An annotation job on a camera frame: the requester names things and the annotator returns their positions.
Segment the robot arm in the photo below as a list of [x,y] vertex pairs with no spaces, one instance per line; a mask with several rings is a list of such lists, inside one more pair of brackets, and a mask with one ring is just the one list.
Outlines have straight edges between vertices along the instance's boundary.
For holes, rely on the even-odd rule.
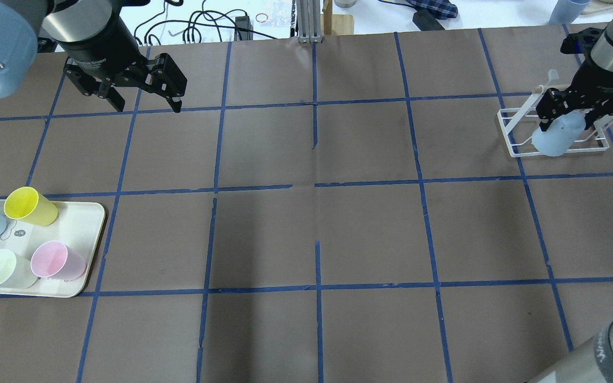
[[582,53],[586,60],[567,89],[548,89],[539,102],[536,111],[541,130],[547,131],[555,119],[576,109],[587,110],[586,129],[603,116],[613,115],[613,20],[604,31],[588,28],[569,35],[560,51]]
[[[164,97],[175,112],[187,79],[166,53],[148,60],[119,17],[123,0],[0,0],[0,98],[22,83],[36,54],[41,27],[70,58],[63,70],[85,96],[107,99],[117,110],[125,100],[115,87],[139,87]],[[148,0],[128,2],[144,5]]]

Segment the plaid cloth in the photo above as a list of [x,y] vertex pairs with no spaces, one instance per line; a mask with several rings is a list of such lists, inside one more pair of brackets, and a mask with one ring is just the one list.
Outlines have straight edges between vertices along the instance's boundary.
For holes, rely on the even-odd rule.
[[436,19],[455,19],[458,16],[458,7],[448,0],[406,0],[414,7],[428,10]]

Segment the white tray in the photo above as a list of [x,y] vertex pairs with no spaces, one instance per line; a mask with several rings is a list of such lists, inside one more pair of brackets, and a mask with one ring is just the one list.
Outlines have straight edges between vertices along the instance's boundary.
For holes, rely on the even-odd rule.
[[[8,220],[9,225],[0,236],[0,249],[9,249],[29,260],[42,243],[60,240],[87,260],[87,271],[75,281],[41,278],[29,288],[0,288],[0,294],[70,298],[85,287],[104,227],[105,208],[98,203],[53,201],[53,204],[58,206],[58,219],[49,226]],[[0,199],[0,213],[3,210],[4,199]]]

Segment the white wire rack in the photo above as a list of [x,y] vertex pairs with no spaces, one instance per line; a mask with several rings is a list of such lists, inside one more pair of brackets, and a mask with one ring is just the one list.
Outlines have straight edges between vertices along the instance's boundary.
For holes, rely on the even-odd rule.
[[[559,83],[559,75],[556,70],[550,70],[548,72],[548,83],[538,85],[521,107],[510,107],[509,109],[500,109],[498,111],[496,117],[498,118],[503,139],[506,141],[511,157],[543,155],[533,145],[528,145],[535,129],[538,128],[538,123],[541,121],[536,113],[536,106],[546,90],[553,87],[564,89],[568,86]],[[605,136],[605,129],[610,127],[612,123],[613,116],[604,116],[599,119],[593,124],[591,129],[585,131],[582,138],[574,141],[574,145],[566,153],[588,153],[607,150],[610,145],[609,140]],[[516,137],[518,136],[526,136],[527,138],[517,142]]]

